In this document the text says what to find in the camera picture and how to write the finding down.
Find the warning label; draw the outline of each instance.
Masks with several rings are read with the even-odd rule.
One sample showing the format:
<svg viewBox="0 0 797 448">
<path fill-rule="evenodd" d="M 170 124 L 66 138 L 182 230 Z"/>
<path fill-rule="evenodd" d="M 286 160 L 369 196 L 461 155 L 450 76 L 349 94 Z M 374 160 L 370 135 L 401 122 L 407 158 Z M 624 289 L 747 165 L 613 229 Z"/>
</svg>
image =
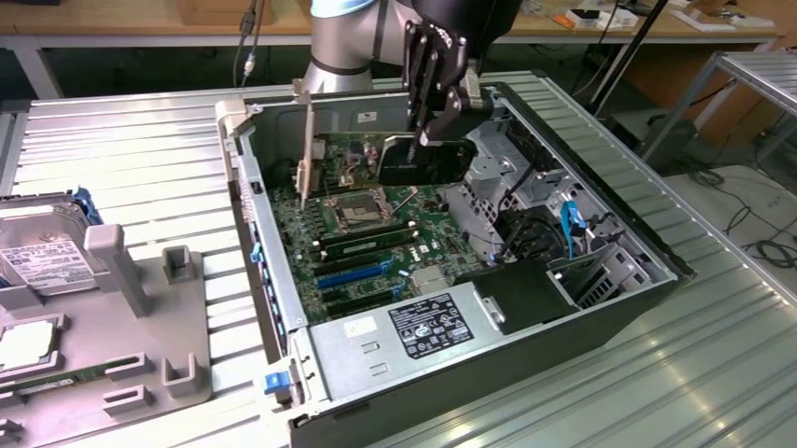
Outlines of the warning label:
<svg viewBox="0 0 797 448">
<path fill-rule="evenodd" d="M 473 333 L 450 294 L 390 311 L 403 348 L 413 359 L 465 343 Z"/>
<path fill-rule="evenodd" d="M 91 269 L 72 241 L 0 249 L 0 256 L 34 289 L 92 279 Z"/>
</svg>

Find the blue pcie slot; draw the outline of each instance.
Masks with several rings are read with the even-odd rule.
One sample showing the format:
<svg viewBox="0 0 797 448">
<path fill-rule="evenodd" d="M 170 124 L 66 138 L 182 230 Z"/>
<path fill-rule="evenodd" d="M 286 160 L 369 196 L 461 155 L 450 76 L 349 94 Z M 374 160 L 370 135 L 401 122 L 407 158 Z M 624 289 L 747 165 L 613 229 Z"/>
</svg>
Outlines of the blue pcie slot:
<svg viewBox="0 0 797 448">
<path fill-rule="evenodd" d="M 391 264 L 393 260 L 383 261 L 379 263 L 379 266 L 361 268 L 350 273 L 341 273 L 338 275 L 333 275 L 331 277 L 322 278 L 318 281 L 319 289 L 338 287 L 341 285 L 346 285 L 347 283 L 357 282 L 358 280 L 385 275 L 387 274 Z"/>
</svg>

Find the motherboard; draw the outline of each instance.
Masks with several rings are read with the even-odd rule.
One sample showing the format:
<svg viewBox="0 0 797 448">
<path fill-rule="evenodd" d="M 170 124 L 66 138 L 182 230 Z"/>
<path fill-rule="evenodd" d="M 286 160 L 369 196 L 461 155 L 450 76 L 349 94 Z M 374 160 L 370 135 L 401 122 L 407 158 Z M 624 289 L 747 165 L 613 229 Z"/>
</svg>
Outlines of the motherboard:
<svg viewBox="0 0 797 448">
<path fill-rule="evenodd" d="M 387 135 L 318 135 L 305 207 L 293 186 L 269 193 L 311 325 L 445 289 L 482 268 L 449 212 L 450 186 L 377 184 Z"/>
</svg>

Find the aluminum table surface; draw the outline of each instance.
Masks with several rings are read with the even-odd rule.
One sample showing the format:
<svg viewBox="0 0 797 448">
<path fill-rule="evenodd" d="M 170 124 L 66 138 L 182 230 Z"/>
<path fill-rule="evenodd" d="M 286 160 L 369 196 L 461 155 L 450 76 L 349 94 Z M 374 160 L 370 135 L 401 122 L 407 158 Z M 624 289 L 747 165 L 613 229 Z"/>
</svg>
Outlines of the aluminum table surface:
<svg viewBox="0 0 797 448">
<path fill-rule="evenodd" d="M 508 82 L 699 272 L 601 349 L 375 446 L 784 446 L 797 432 L 793 295 L 728 245 L 562 90 Z M 397 87 L 382 81 L 378 88 Z M 120 223 L 135 259 L 186 244 L 206 256 L 214 398 L 75 446 L 282 446 L 258 421 L 251 378 L 266 362 L 233 229 L 214 104 L 286 87 L 35 102 L 12 192 L 71 188 Z"/>
<path fill-rule="evenodd" d="M 729 52 L 717 66 L 797 116 L 797 54 Z"/>
</svg>

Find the barcode sticker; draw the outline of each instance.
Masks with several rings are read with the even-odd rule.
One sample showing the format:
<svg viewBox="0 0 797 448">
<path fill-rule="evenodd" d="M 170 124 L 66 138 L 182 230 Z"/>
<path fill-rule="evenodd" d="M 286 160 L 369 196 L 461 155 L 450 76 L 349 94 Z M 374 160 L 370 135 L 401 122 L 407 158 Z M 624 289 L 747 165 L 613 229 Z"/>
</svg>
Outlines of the barcode sticker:
<svg viewBox="0 0 797 448">
<path fill-rule="evenodd" d="M 72 285 L 94 278 L 72 241 L 0 249 L 0 256 L 34 289 Z"/>
</svg>

